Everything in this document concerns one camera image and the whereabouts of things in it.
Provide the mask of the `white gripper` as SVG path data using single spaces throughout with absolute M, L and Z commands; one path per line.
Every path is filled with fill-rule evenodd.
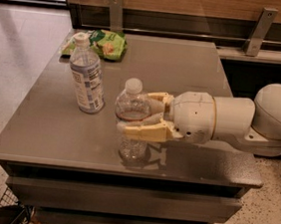
M 119 121 L 117 130 L 125 137 L 148 142 L 174 138 L 189 143 L 207 143 L 214 131 L 215 103 L 208 93 L 185 92 L 177 97 L 169 93 L 147 93 L 152 116 L 144 120 Z M 169 112 L 173 122 L 164 119 Z

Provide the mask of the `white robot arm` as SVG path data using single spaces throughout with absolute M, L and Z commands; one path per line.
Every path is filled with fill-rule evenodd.
M 129 139 L 192 144 L 224 141 L 243 152 L 281 155 L 281 84 L 262 87 L 254 99 L 185 92 L 148 93 L 152 114 L 120 121 L 117 129 Z

